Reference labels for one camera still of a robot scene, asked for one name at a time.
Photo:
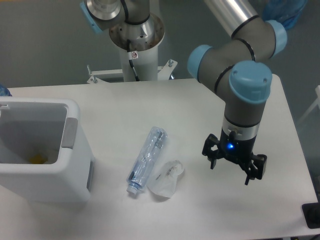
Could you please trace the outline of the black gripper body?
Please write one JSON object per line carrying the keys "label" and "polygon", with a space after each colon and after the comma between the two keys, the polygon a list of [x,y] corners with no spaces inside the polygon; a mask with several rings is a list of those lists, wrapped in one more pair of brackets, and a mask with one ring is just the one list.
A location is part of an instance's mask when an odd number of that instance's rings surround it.
{"label": "black gripper body", "polygon": [[258,133],[257,126],[222,126],[217,159],[225,159],[237,165],[251,165],[253,147]]}

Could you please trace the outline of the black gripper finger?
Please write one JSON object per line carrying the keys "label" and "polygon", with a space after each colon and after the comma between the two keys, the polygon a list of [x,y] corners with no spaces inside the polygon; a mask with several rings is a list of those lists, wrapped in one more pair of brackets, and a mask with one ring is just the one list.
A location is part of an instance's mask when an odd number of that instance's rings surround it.
{"label": "black gripper finger", "polygon": [[245,185],[249,184],[250,180],[261,180],[266,171],[267,156],[265,154],[252,154],[248,164],[245,166],[245,173],[247,175],[245,179]]}
{"label": "black gripper finger", "polygon": [[206,156],[210,161],[211,170],[213,170],[216,166],[217,160],[222,158],[222,153],[220,151],[220,141],[214,134],[210,133],[206,138],[202,149],[202,155]]}

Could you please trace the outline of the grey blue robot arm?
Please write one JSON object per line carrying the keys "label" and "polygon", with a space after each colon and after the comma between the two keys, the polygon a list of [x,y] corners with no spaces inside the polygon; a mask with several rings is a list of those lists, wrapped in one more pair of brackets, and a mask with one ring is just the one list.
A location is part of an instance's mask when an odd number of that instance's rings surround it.
{"label": "grey blue robot arm", "polygon": [[[287,44],[287,33],[275,20],[263,21],[246,0],[208,0],[231,41],[220,48],[200,45],[187,61],[193,78],[225,103],[220,137],[210,134],[202,154],[211,167],[226,159],[246,173],[248,181],[261,179],[267,157],[253,153],[273,75],[263,64]],[[163,39],[161,21],[151,13],[147,0],[83,0],[80,8],[91,28],[109,31],[114,44],[124,51],[125,81],[158,79],[158,59],[143,60],[142,53]]]}

